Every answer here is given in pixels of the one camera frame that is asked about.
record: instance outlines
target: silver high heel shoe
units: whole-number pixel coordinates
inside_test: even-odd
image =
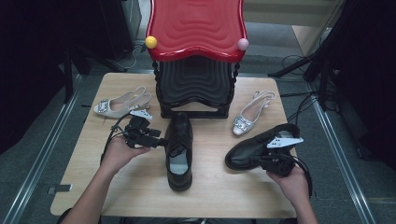
[[[131,110],[147,108],[150,100],[151,93],[146,92],[146,87],[138,87],[118,98],[101,100],[93,111],[99,115],[119,119]]]
[[[238,117],[233,121],[233,133],[241,135],[250,131],[262,110],[274,100],[276,95],[273,91],[256,91],[253,100],[250,101],[241,111]]]

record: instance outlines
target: shoe buckle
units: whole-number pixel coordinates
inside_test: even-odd
[[[98,112],[104,113],[108,110],[108,99],[101,100],[98,105]]]
[[[275,148],[275,147],[288,147],[291,145],[295,145],[298,143],[302,143],[304,141],[303,138],[278,138],[275,137],[270,143],[267,144],[267,148]]]

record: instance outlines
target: stacked stool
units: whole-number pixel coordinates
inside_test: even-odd
[[[248,47],[242,10],[243,0],[151,0],[146,46],[163,118],[192,102],[213,109],[181,111],[191,119],[228,118]]]

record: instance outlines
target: shoe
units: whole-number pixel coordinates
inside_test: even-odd
[[[102,100],[93,111],[99,115],[119,119],[131,110],[147,107],[150,100],[151,93],[146,92],[146,87],[138,87],[119,98]]]
[[[192,183],[192,127],[185,113],[175,114],[166,129],[166,169],[169,187],[174,191],[189,189]]]
[[[268,156],[267,144],[275,137],[299,138],[300,129],[290,123],[280,124],[264,133],[246,139],[234,146],[225,156],[225,164],[232,170],[251,170],[259,166],[254,158]],[[282,147],[291,150],[295,145]]]
[[[273,91],[256,91],[253,100],[250,101],[233,121],[233,133],[241,135],[250,131],[262,110],[270,104],[276,97]]]

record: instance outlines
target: pink ball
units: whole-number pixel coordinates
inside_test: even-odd
[[[238,48],[240,50],[246,50],[248,48],[248,40],[246,38],[238,40]]]

